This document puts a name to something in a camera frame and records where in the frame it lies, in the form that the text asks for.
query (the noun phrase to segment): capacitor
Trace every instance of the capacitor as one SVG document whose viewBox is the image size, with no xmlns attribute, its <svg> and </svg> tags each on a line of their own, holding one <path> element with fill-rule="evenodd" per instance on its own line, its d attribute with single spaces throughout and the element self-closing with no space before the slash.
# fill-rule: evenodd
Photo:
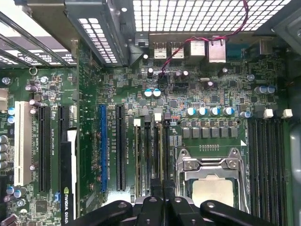
<svg viewBox="0 0 301 226">
<path fill-rule="evenodd" d="M 154 89 L 152 94 L 154 95 L 154 97 L 159 97 L 161 95 L 161 91 L 159 89 Z"/>
<path fill-rule="evenodd" d="M 13 187 L 13 186 L 8 186 L 8 187 L 7 187 L 6 193 L 7 193 L 8 195 L 13 195 L 14 192 L 15 192 L 15 187 Z"/>
<path fill-rule="evenodd" d="M 234 113 L 234 110 L 232 107 L 225 107 L 223 110 L 222 110 L 223 114 L 224 115 L 232 115 Z"/>
<path fill-rule="evenodd" d="M 208 90 L 213 88 L 214 83 L 212 81 L 204 82 L 204 89 Z"/>
<path fill-rule="evenodd" d="M 5 135 L 0 136 L 0 144 L 4 144 L 8 142 L 8 137 Z"/>
<path fill-rule="evenodd" d="M 248 79 L 248 81 L 254 81 L 255 75 L 253 75 L 253 74 L 248 74 L 246 78 Z"/>
<path fill-rule="evenodd" d="M 13 196 L 13 195 L 7 195 L 7 196 L 5 196 L 5 197 L 3 198 L 3 201 L 4 201 L 4 202 L 11 202 L 11 201 L 13 201 L 14 199 L 16 199 L 15 196 Z"/>
<path fill-rule="evenodd" d="M 198 110 L 198 115 L 204 116 L 207 114 L 207 109 L 204 107 L 200 107 Z"/>
<path fill-rule="evenodd" d="M 37 110 L 33 108 L 33 109 L 31 109 L 29 112 L 30 112 L 30 114 L 34 115 L 34 114 L 37 113 Z"/>
<path fill-rule="evenodd" d="M 8 166 L 7 161 L 0 161 L 0 170 L 5 169 Z"/>
<path fill-rule="evenodd" d="M 240 117 L 242 117 L 244 119 L 248 119 L 248 118 L 252 117 L 252 113 L 251 112 L 241 112 Z"/>
<path fill-rule="evenodd" d="M 188 71 L 183 71 L 181 78 L 186 79 L 186 78 L 188 78 L 188 75 L 189 75 Z"/>
<path fill-rule="evenodd" d="M 9 77 L 4 77 L 4 78 L 2 78 L 1 81 L 4 85 L 7 85 L 7 86 L 11 84 L 11 79 Z"/>
<path fill-rule="evenodd" d="M 200 78 L 199 81 L 200 82 L 210 81 L 210 78 Z"/>
<path fill-rule="evenodd" d="M 265 94 L 267 92 L 267 87 L 266 86 L 259 86 L 259 87 L 256 87 L 254 89 L 254 92 L 257 94 L 257 95 L 260 95 L 260 94 Z"/>
<path fill-rule="evenodd" d="M 148 79 L 151 79 L 153 74 L 154 74 L 154 69 L 152 69 L 151 67 L 149 69 L 147 69 L 147 78 Z"/>
<path fill-rule="evenodd" d="M 181 75 L 182 75 L 182 71 L 176 71 L 175 73 L 174 73 L 174 79 L 179 79 L 180 77 L 181 77 Z"/>
<path fill-rule="evenodd" d="M 41 104 L 41 102 L 32 99 L 29 101 L 29 105 L 34 106 L 34 107 L 39 107 L 42 104 Z"/>
<path fill-rule="evenodd" d="M 273 94 L 273 93 L 275 93 L 275 91 L 276 91 L 275 87 L 268 86 L 266 94 Z"/>
<path fill-rule="evenodd" d="M 196 113 L 196 110 L 193 107 L 186 109 L 187 116 L 193 116 Z"/>
<path fill-rule="evenodd" d="M 31 86 L 31 85 L 26 85 L 26 86 L 25 86 L 25 90 L 26 90 L 26 91 L 29 91 L 29 92 L 31 92 L 31 93 L 36 93 L 36 92 L 38 92 L 38 88 L 35 87 L 35 86 Z"/>
<path fill-rule="evenodd" d="M 152 95 L 151 89 L 146 89 L 146 90 L 144 91 L 144 95 L 145 95 L 146 97 L 151 97 L 151 95 Z"/>
<path fill-rule="evenodd" d="M 36 162 L 36 163 L 30 165 L 30 166 L 29 166 L 29 170 L 30 170 L 30 171 L 35 171 L 35 170 L 38 168 L 38 165 L 39 165 L 38 162 Z"/>
<path fill-rule="evenodd" d="M 8 117 L 8 123 L 14 124 L 15 123 L 15 117 L 14 116 L 9 116 Z"/>
<path fill-rule="evenodd" d="M 48 82 L 48 77 L 47 77 L 47 76 L 41 77 L 41 78 L 40 78 L 40 82 L 41 82 L 42 84 L 47 83 L 47 82 Z"/>
<path fill-rule="evenodd" d="M 22 196 L 26 195 L 27 189 L 26 187 L 20 187 L 19 189 L 15 190 L 14 197 L 16 199 L 21 198 Z"/>
<path fill-rule="evenodd" d="M 17 207 L 22 207 L 25 206 L 26 201 L 25 199 L 19 199 L 18 201 L 16 201 Z"/>
<path fill-rule="evenodd" d="M 7 144 L 0 144 L 0 152 L 7 152 L 8 145 Z"/>
<path fill-rule="evenodd" d="M 1 221 L 0 225 L 1 226 L 9 226 L 10 224 L 14 223 L 16 220 L 17 220 L 17 215 L 12 214 L 8 218 Z"/>
<path fill-rule="evenodd" d="M 209 112 L 211 115 L 217 116 L 220 114 L 220 109 L 218 107 L 213 107 L 213 108 L 210 108 Z"/>
<path fill-rule="evenodd" d="M 6 152 L 0 153 L 0 161 L 6 160 L 8 158 L 8 154 Z"/>
<path fill-rule="evenodd" d="M 8 114 L 9 115 L 14 115 L 15 114 L 15 108 L 14 107 L 10 107 L 9 109 L 8 109 Z"/>
</svg>

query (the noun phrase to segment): metal bracket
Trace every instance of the metal bracket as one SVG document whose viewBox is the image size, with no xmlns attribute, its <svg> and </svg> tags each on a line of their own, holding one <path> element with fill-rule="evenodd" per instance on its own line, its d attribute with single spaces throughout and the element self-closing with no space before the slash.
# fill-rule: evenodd
<svg viewBox="0 0 301 226">
<path fill-rule="evenodd" d="M 239 187 L 239 208 L 249 213 L 246 202 L 245 167 L 237 148 L 231 148 L 227 157 L 191 158 L 187 149 L 182 149 L 177 159 L 177 173 L 184 174 L 184 180 L 205 179 L 208 175 L 219 178 L 233 178 Z"/>
</svg>

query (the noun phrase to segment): green circuit board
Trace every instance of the green circuit board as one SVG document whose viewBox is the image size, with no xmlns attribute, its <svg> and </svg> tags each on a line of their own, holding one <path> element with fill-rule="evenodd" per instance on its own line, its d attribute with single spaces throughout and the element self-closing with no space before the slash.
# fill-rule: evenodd
<svg viewBox="0 0 301 226">
<path fill-rule="evenodd" d="M 255 63 L 248 63 L 245 59 L 228 60 L 222 65 L 228 69 L 227 74 L 223 76 L 218 76 L 221 65 L 211 65 L 206 63 L 206 60 L 197 66 L 174 64 L 167 69 L 164 80 L 160 81 L 158 74 L 161 64 L 152 59 L 147 63 L 139 61 L 132 68 L 101 68 L 91 50 L 82 43 L 79 44 L 78 56 L 77 68 L 73 69 L 40 69 L 36 76 L 31 76 L 28 70 L 21 69 L 4 70 L 1 73 L 1 77 L 9 77 L 12 80 L 11 85 L 2 84 L 0 87 L 8 89 L 9 107 L 14 107 L 15 101 L 40 98 L 42 104 L 50 106 L 51 109 L 51 189 L 47 192 L 39 191 L 38 172 L 34 171 L 32 182 L 25 186 L 28 190 L 24 197 L 26 204 L 17 207 L 16 202 L 10 202 L 8 216 L 15 213 L 22 226 L 61 225 L 62 205 L 61 196 L 58 196 L 58 192 L 62 192 L 59 186 L 58 152 L 58 107 L 61 105 L 70 111 L 69 126 L 77 127 L 77 187 L 74 207 L 77 217 L 115 200 L 125 200 L 134 204 L 137 197 L 151 195 L 150 179 L 156 175 L 162 178 L 164 175 L 162 169 L 154 167 L 158 164 L 154 156 L 156 143 L 159 144 L 159 149 L 167 150 L 170 167 L 168 177 L 174 181 L 179 179 L 175 166 L 182 149 L 187 149 L 195 158 L 214 158 L 226 157 L 231 148 L 237 148 L 244 162 L 247 205 L 255 214 L 257 210 L 253 209 L 250 179 L 254 157 L 254 147 L 250 146 L 251 124 L 242 118 L 240 113 L 250 111 L 254 118 L 260 118 L 265 108 L 274 111 L 287 108 L 286 91 L 281 80 L 285 76 L 285 65 L 281 57 L 268 56 Z M 147 76 L 149 67 L 154 69 L 151 78 Z M 174 73 L 177 70 L 188 71 L 189 77 L 184 82 L 176 81 Z M 254 81 L 247 79 L 249 74 L 255 75 Z M 48 77 L 46 84 L 40 82 L 43 76 Z M 210 81 L 217 85 L 206 89 L 199 81 L 201 78 L 210 78 Z M 40 94 L 25 91 L 26 84 L 37 86 L 41 90 Z M 260 85 L 273 86 L 276 92 L 272 95 L 257 95 L 254 89 Z M 145 95 L 147 89 L 153 91 L 156 88 L 161 89 L 159 96 Z M 197 111 L 201 107 L 206 108 L 205 115 L 200 116 L 197 112 L 188 114 L 189 108 Z M 209 113 L 214 107 L 220 109 L 217 116 Z M 226 116 L 223 113 L 225 107 L 231 107 L 233 114 Z M 161 117 L 170 114 L 167 131 L 162 123 L 159 123 L 162 124 L 160 126 L 156 124 L 156 113 L 161 114 Z M 146 116 L 151 119 L 150 130 L 145 127 Z M 7 135 L 13 127 L 7 123 L 8 117 L 7 113 L 0 114 L 0 134 Z M 281 126 L 284 128 L 283 137 L 287 144 L 287 123 L 284 122 Z M 33 163 L 39 158 L 38 130 L 36 117 L 33 116 Z M 120 131 L 124 131 L 120 136 L 123 139 L 121 143 L 117 138 Z M 166 133 L 169 143 L 167 147 L 164 140 Z M 124 144 L 123 153 L 118 155 L 120 144 Z M 14 162 L 13 135 L 9 137 L 8 154 L 8 167 L 0 173 L 10 178 L 8 184 L 11 185 Z M 287 222 L 292 219 L 289 156 L 289 147 L 285 145 Z M 191 196 L 193 193 L 187 186 L 178 189 L 179 195 Z"/>
</svg>

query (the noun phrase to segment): ram slot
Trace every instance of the ram slot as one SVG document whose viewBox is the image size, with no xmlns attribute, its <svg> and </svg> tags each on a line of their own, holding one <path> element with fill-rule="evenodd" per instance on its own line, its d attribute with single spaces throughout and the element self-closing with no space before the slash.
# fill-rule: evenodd
<svg viewBox="0 0 301 226">
<path fill-rule="evenodd" d="M 61 168 L 61 142 L 63 132 L 69 129 L 69 107 L 59 106 L 58 107 L 58 168 Z M 61 178 L 61 171 L 58 171 L 58 178 Z M 61 180 L 58 181 L 59 188 L 61 187 Z"/>
<path fill-rule="evenodd" d="M 145 153 L 146 153 L 146 180 L 147 180 L 147 195 L 150 194 L 151 189 L 151 122 L 144 122 L 144 134 L 145 134 Z"/>
<path fill-rule="evenodd" d="M 48 106 L 40 106 L 39 121 L 39 191 L 51 188 L 51 111 Z"/>
<path fill-rule="evenodd" d="M 32 163 L 31 106 L 25 101 L 15 101 L 14 186 L 24 186 L 32 181 L 29 166 Z"/>
<path fill-rule="evenodd" d="M 135 126 L 135 194 L 136 198 L 141 196 L 141 128 Z"/>
<path fill-rule="evenodd" d="M 249 163 L 250 163 L 250 198 L 251 213 L 260 216 L 259 182 L 258 182 L 258 152 L 255 120 L 248 120 Z"/>
<path fill-rule="evenodd" d="M 116 105 L 116 169 L 117 190 L 126 189 L 126 124 L 124 105 Z"/>
<path fill-rule="evenodd" d="M 106 105 L 100 105 L 98 112 L 100 114 L 100 166 L 101 166 L 101 180 L 102 192 L 106 192 L 108 187 L 108 169 L 107 169 L 107 153 L 108 153 L 108 134 L 107 134 L 107 108 Z"/>
<path fill-rule="evenodd" d="M 160 145 L 159 145 L 159 124 L 155 123 L 154 124 L 154 178 L 159 178 L 160 177 Z"/>
<path fill-rule="evenodd" d="M 170 179 L 170 156 L 169 156 L 169 120 L 164 121 L 164 140 L 163 140 L 163 171 L 164 171 L 164 180 Z"/>
<path fill-rule="evenodd" d="M 285 148 L 284 148 L 284 125 L 283 121 L 275 120 L 276 131 L 276 171 L 277 171 L 277 199 L 279 201 L 277 211 L 279 213 L 277 225 L 284 226 L 287 223 L 286 212 L 286 180 L 285 180 Z"/>
</svg>

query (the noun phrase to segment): black capacitor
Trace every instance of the black capacitor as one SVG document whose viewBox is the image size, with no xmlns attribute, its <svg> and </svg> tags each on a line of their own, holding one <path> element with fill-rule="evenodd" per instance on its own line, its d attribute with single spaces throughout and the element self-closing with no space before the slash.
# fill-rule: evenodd
<svg viewBox="0 0 301 226">
<path fill-rule="evenodd" d="M 179 79 L 182 76 L 182 71 L 178 70 L 174 73 L 174 79 Z"/>
<path fill-rule="evenodd" d="M 214 87 L 214 83 L 212 81 L 204 82 L 204 89 L 208 90 Z"/>
<path fill-rule="evenodd" d="M 148 79 L 151 79 L 153 74 L 154 74 L 154 69 L 152 69 L 151 67 L 149 69 L 147 69 L 147 78 Z"/>
<path fill-rule="evenodd" d="M 15 214 L 10 215 L 8 218 L 1 221 L 1 226 L 8 226 L 17 220 L 17 216 Z"/>
<path fill-rule="evenodd" d="M 26 85 L 26 86 L 25 86 L 25 90 L 26 90 L 26 91 L 29 91 L 29 92 L 31 92 L 31 93 L 36 93 L 36 92 L 38 92 L 38 88 L 35 87 L 35 86 L 31 86 L 31 85 Z"/>
<path fill-rule="evenodd" d="M 35 100 L 30 100 L 29 105 L 34 106 L 34 107 L 39 107 L 41 106 L 41 102 L 35 101 Z"/>
<path fill-rule="evenodd" d="M 188 77 L 189 77 L 188 71 L 183 71 L 183 72 L 182 72 L 182 75 L 181 75 L 181 78 L 182 78 L 182 79 L 186 79 L 186 78 L 188 78 Z"/>
</svg>

